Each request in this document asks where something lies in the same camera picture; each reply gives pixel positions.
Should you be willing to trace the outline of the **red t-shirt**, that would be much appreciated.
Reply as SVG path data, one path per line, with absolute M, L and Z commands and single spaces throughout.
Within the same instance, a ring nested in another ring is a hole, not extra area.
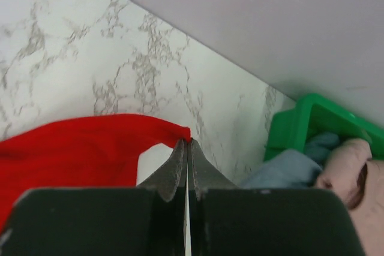
M 53 122 L 1 142 L 1 185 L 132 187 L 142 153 L 190 139 L 188 127 L 137 114 Z

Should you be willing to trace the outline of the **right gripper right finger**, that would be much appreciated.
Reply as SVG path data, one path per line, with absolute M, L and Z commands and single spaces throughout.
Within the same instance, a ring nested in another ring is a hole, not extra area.
M 195 139 L 187 144 L 188 189 L 197 201 L 209 189 L 236 189 L 237 186 L 206 158 Z

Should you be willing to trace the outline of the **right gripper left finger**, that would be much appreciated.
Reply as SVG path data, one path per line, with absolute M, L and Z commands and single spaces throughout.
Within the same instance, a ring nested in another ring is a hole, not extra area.
M 187 142 L 180 139 L 167 161 L 137 187 L 153 189 L 163 201 L 172 201 L 178 188 L 185 185 L 186 161 Z

